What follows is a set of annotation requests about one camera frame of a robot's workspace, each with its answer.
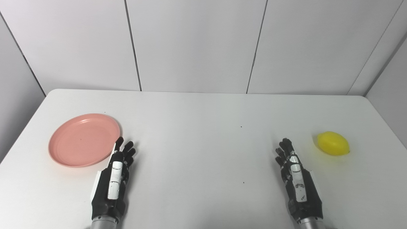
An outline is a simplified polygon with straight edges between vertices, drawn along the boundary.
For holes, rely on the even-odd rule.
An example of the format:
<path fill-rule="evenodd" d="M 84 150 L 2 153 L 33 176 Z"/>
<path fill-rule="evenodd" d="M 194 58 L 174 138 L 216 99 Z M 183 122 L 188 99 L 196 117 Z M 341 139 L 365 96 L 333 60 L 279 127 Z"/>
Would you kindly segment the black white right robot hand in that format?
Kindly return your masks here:
<path fill-rule="evenodd" d="M 288 138 L 276 148 L 276 162 L 280 167 L 282 181 L 289 201 L 288 210 L 298 224 L 307 220 L 323 220 L 322 201 L 310 171 L 305 169 Z"/>

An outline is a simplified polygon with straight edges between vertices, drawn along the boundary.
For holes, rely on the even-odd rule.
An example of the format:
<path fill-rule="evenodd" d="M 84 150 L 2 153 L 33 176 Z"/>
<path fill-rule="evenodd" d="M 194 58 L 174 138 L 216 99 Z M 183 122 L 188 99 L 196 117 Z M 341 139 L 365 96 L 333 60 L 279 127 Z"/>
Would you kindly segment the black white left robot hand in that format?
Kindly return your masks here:
<path fill-rule="evenodd" d="M 124 146 L 123 143 L 120 136 L 113 146 L 107 167 L 96 174 L 91 193 L 92 229 L 116 229 L 126 212 L 126 186 L 136 149 L 132 141 Z"/>

